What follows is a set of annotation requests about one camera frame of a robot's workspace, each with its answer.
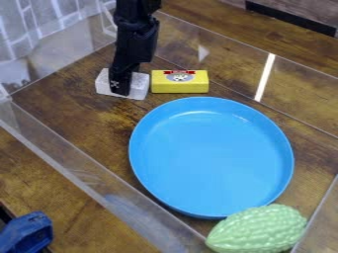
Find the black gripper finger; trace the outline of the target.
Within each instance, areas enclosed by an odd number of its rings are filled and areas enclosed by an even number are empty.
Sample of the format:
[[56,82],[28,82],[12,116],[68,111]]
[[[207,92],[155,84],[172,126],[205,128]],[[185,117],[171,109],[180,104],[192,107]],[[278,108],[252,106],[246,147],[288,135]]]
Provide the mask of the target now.
[[132,73],[137,72],[140,64],[135,63],[131,66],[121,67],[111,65],[108,68],[108,84],[111,92],[128,96],[131,92]]

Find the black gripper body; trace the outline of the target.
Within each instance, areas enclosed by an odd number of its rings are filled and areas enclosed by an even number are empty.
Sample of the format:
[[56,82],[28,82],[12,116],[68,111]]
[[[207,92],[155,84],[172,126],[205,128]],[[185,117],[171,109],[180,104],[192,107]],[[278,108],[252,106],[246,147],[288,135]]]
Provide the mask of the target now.
[[152,60],[160,29],[153,13],[160,8],[161,0],[116,0],[117,39],[111,65],[115,71],[125,71]]

